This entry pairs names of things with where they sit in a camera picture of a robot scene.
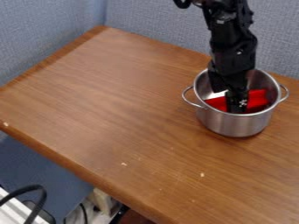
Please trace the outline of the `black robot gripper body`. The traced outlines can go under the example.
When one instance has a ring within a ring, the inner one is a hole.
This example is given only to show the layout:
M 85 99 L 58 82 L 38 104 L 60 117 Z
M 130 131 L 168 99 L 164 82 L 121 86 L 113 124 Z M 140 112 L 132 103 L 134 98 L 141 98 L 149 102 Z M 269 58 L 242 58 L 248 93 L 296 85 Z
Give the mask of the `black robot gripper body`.
M 257 38 L 254 34 L 212 32 L 209 38 L 210 61 L 208 70 L 213 69 L 228 88 L 245 88 L 246 72 L 256 65 Z

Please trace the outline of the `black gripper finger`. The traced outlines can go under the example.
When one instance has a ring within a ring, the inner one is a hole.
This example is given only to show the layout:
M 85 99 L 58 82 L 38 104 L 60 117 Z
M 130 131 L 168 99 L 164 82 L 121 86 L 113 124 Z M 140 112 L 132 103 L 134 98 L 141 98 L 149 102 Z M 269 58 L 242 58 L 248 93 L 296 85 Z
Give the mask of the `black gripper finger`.
M 245 88 L 229 88 L 225 93 L 225 103 L 229 113 L 244 113 L 248 106 L 248 90 Z
M 209 85 L 210 85 L 212 91 L 214 93 L 224 91 L 226 89 L 226 84 L 220 74 L 213 69 L 209 69 L 208 76 L 209 76 Z

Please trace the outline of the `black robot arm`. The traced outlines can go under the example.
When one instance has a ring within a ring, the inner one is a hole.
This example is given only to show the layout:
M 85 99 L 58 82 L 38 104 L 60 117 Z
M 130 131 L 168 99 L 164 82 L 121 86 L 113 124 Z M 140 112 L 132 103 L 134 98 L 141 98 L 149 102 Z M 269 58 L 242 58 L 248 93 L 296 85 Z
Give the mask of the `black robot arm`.
M 208 76 L 212 91 L 226 91 L 226 111 L 248 109 L 246 73 L 256 66 L 257 38 L 249 30 L 248 0 L 172 0 L 178 9 L 200 8 L 209 30 Z

